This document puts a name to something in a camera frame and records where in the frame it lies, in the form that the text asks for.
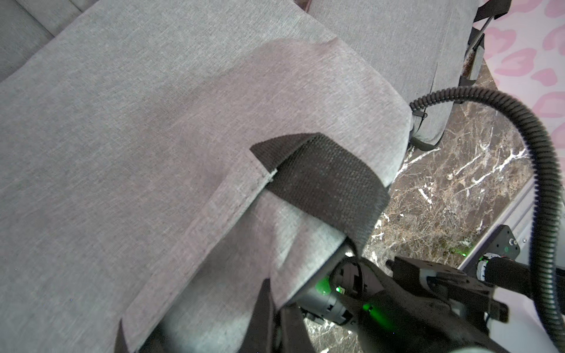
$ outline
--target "green led light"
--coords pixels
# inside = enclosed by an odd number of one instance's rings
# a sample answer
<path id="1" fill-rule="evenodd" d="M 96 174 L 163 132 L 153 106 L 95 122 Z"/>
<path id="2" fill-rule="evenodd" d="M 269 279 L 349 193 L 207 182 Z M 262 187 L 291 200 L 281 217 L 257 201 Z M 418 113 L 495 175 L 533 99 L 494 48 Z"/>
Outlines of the green led light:
<path id="1" fill-rule="evenodd" d="M 450 251 L 452 254 L 453 254 L 453 253 L 456 253 L 456 254 L 459 254 L 459 255 L 461 255 L 461 256 L 463 256 L 463 257 L 467 256 L 467 253 L 466 253 L 466 252 L 463 252 L 463 251 L 461 251 L 461 250 L 459 250 L 459 249 L 456 249 L 456 248 L 454 248 L 454 247 L 452 247 L 449 251 Z"/>
<path id="2" fill-rule="evenodd" d="M 329 295 L 332 292 L 332 287 L 329 285 L 329 276 L 325 276 L 323 280 L 316 283 L 316 291 L 321 295 Z"/>
<path id="3" fill-rule="evenodd" d="M 393 330 L 393 323 L 390 321 L 378 308 L 366 303 L 363 305 L 363 310 L 369 312 L 370 317 L 375 320 L 383 329 L 387 331 Z"/>

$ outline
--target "gray sofa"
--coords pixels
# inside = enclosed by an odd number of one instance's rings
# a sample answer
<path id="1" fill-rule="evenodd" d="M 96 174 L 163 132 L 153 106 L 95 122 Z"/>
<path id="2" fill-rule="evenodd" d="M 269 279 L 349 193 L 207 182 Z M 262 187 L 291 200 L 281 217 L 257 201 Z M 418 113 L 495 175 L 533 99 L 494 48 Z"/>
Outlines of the gray sofa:
<path id="1" fill-rule="evenodd" d="M 347 235 L 250 146 L 320 132 L 389 186 L 478 7 L 344 3 L 0 0 L 0 347 L 235 352 L 264 278 L 286 303 Z"/>

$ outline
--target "black nylon webbing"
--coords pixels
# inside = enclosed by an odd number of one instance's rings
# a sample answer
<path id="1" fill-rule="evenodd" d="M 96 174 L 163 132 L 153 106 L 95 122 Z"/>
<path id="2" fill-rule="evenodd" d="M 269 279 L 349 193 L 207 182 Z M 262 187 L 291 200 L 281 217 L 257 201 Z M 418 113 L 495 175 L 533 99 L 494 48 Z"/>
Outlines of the black nylon webbing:
<path id="1" fill-rule="evenodd" d="M 363 161 L 320 133 L 273 138 L 251 152 L 270 172 L 277 169 L 267 190 L 342 231 L 360 253 L 389 201 Z"/>
<path id="2" fill-rule="evenodd" d="M 479 7 L 477 15 L 473 22 L 484 20 L 491 16 L 497 19 L 508 13 L 512 0 L 489 0 L 487 3 Z"/>
<path id="3" fill-rule="evenodd" d="M 263 280 L 253 308 L 253 314 L 239 353 L 271 353 L 275 330 L 275 304 L 271 294 L 271 280 Z"/>
<path id="4" fill-rule="evenodd" d="M 116 342 L 114 343 L 114 353 L 129 353 L 128 345 L 125 342 L 124 328 L 121 325 L 121 320 L 118 325 L 118 334 L 116 335 Z"/>

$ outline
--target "marble floor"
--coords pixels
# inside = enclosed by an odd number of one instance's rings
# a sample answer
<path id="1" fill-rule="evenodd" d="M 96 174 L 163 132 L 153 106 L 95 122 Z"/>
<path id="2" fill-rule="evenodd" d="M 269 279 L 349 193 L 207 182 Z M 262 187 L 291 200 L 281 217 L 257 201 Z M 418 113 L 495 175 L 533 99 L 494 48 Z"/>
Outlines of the marble floor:
<path id="1" fill-rule="evenodd" d="M 484 63 L 476 85 L 496 88 Z M 363 256 L 386 271 L 395 255 L 456 267 L 531 175 L 521 137 L 504 116 L 455 104 L 437 149 L 407 151 Z M 362 352 L 355 333 L 305 322 L 317 352 Z"/>

